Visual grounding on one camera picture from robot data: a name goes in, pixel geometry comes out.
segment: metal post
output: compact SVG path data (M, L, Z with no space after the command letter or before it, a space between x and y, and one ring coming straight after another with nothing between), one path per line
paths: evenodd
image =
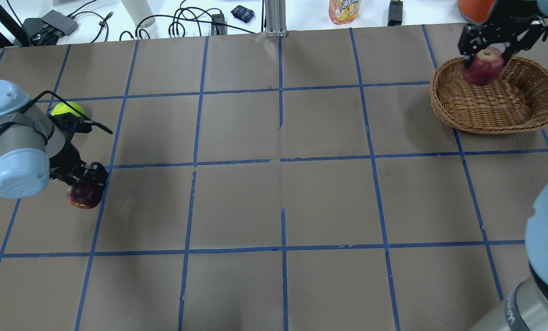
M22 29L22 27L10 16L9 13L6 12L6 9L4 9L2 6L0 6L0 23L10 33L16 37L16 39L22 44L22 46L31 46L32 43L28 39L28 36L26 35L26 32Z
M287 36L285 0L265 0L265 35Z

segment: blue plaid cloth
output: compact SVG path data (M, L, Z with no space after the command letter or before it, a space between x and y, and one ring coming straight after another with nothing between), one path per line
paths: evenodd
M245 8L244 6L236 6L235 9L231 11L231 13L235 18L240 19L245 23L251 21L253 16L255 16L255 12L253 12L251 9Z

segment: orange object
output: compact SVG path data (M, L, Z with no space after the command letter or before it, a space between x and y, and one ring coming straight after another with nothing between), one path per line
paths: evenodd
M458 8L469 21L482 23L488 19L494 2L495 0L458 0Z
M362 0L330 0L329 18L337 25L353 21L360 12L361 1Z

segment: grid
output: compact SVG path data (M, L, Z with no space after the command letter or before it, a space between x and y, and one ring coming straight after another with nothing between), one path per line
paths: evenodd
M425 26L422 26L423 33L425 35L425 41L429 50L429 54L432 59L434 68L437 67L436 59L433 54L432 46L427 35L427 30ZM259 252L259 251L280 251L282 252L282 276L283 276L283 307L284 307L284 329L289 330L291 327L288 323L288 275L287 275L287 252L288 251L299 251L299 250L349 250L349 249L378 249L385 250L386 257L386 270L387 270L387 279L388 287L390 291L390 299L392 301L392 310L394 317L394 325L396 330L400 330L400 322L398 318L398 302L395 295L395 285L393 281L393 272L390 259L390 250L395 248L413 248L413 247L454 247L454 246L483 246L486 249L486 254L488 256L490 268L492 271L493 281L495 283L497 295L499 300L503 299L503 292L501 290L501 285L499 284L499 279L497 276L497 270L495 267L495 262L493 260L492 252L490 250L493 245L521 245L524 243L523 240L489 240L486 230L483 228L482 216L480 213L480 207L476 198L476 193L474 192L473 182L469 168L467 165L467 155L492 155L492 154L528 154L528 153L548 153L547 149L516 149L508 151L464 151L461 145L461 139L457 130L452 130L452 134L456 140L458 151L454 152L443 152L443 153L404 153L404 154L376 154L374 152L374 145L371 138L371 130L369 125L368 111L366 107L366 96L364 95L364 88L374 87L374 86L411 86L411 85L427 85L428 81L419 81L419 82L389 82L389 83L377 83L377 84L364 84L362 80L362 71L360 69L360 62L358 58L358 48L356 46L356 40L354 38L353 30L349 29L349 34L351 38L351 43L353 46L353 56L356 63L356 70L358 73L358 84L352 85L343 85L343 86L304 86L304 87L291 87L284 88L283 86L283 52L282 52L282 39L278 40L278 63L279 63L279 87L278 88L268 88L268 89L256 89L256 90L233 90L233 91L204 91L204 81L207 65L207 54L208 54L208 41L209 37L206 37L204 42L204 54L202 61L202 78L200 81L200 90L199 92L182 92L182 93L168 93L168 94L145 94L145 95L129 95L129 87L131 84L131 78L133 76L133 68L135 67L135 59L137 58L137 50L139 46L139 41L135 42L133 57L131 60L131 66L129 69L127 85L122 96L107 96L107 97L92 97L92 98L68 98L68 101L92 101L92 100L122 100L120 115L118 118L118 126L116 128L114 144L112 146L112 155L110 157L110 163L106 166L106 169L109 172L109 181L112 178L112 172L114 169L125 169L125 168L154 168L154 167L202 167L202 166L214 166L214 165L224 165L224 164L257 164L257 163L269 163L269 159L257 159L257 160L234 160L234 161L207 161L200 162L198 161L198 141L200 136L200 124L202 118L202 101L205 95L212 94L240 94L240 93L261 93L261 92L271 92L278 90L279 96L279 116L280 116L280 127L284 125L284 105L283 105L283 94L285 91L297 91L297 90L326 90L326 89L358 89L360 92L360 98L362 103L362 116L364 118L364 124L366 127L366 137L368 141L369 154L368 155L350 155L350 156L336 156L336 157L305 157L305 158L281 158L280 161L283 163L293 163L293 162L309 162L309 161L333 161L333 160L370 160L371 169L373 173L373 182L375 185L375 196L377 198L377 206L379 210L380 222L381 222L381 234L382 234L382 243L380 244L370 244L370 245L287 245L286 242L286 210L282 208L280 212L280 230L282 235L282 241L280 245L269 246L269 247L246 247L238 249L190 249L190 237L191 229L193 226L193 210L194 210L194 197L196 189L196 171L192 172L191 186L190 186L190 205L188 209L188 223L187 231L185 237L185 248L178 250L142 250L142 251L97 251L97 240L100 229L100 224L103 219L104 207L106 202L106 193L105 191L101 207L99 210L99 215L97 219L97 224L95 227L94 236L92 239L90 251L84 252L56 252L56 253L5 253L7 241L9 239L11 230L14 225L15 218L20 206L21 201L16 202L13 215L11 217L9 226L0 249L0 262L3 258L22 258L22 257L88 257L87 270L84 277L84 284L81 291L81 299L78 311L76 312L76 321L75 321L75 330L80 329L80 322L82 311L84 308L84 301L86 292L88 289L89 275L92 268L93 258L97 256L147 256L147 255L172 255L172 254L181 254L184 257L183 262L183 275L181 283L181 293L179 298L179 329L183 329L183 317L185 304L183 297L186 291L187 284L187 269L188 269L188 257L190 254L219 254L219 253L242 253L242 252ZM2 60L5 49L0 53L0 62ZM59 88L59 83L63 75L63 70L67 63L68 57L70 55L71 45L68 46L61 66L61 71L57 82L55 84L54 91L57 92ZM194 140L194 160L191 163L167 163L167 164L128 164L128 165L115 165L115 154L116 146L121 132L121 123L122 117L124 115L125 105L127 100L131 98L161 98L161 97L174 97L174 96L198 96L198 112L196 118L196 136ZM50 108L53 103L53 98L50 100L43 100L40 103L47 103ZM548 136L545 130L541 130L541 134L545 139L548 146ZM478 226L482 232L482 241L450 241L450 242L427 242L427 243L390 243L387 236L387 230L383 214L383 203L381 195L381 185L379 184L379 178L377 174L377 159L395 159L395 158L415 158L415 157L437 157L437 156L458 156L460 157L461 164L467 178L468 189L471 192L471 197L473 201L473 206L476 212L476 218L478 221Z

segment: power adapter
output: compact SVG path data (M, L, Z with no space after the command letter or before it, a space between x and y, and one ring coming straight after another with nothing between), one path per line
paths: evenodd
M402 0L390 0L388 6L388 26L394 27L403 22L403 2Z
M210 27L210 35L226 35L227 27L222 25L226 24L225 15L222 13L216 13L213 15L213 22L218 24L213 24Z

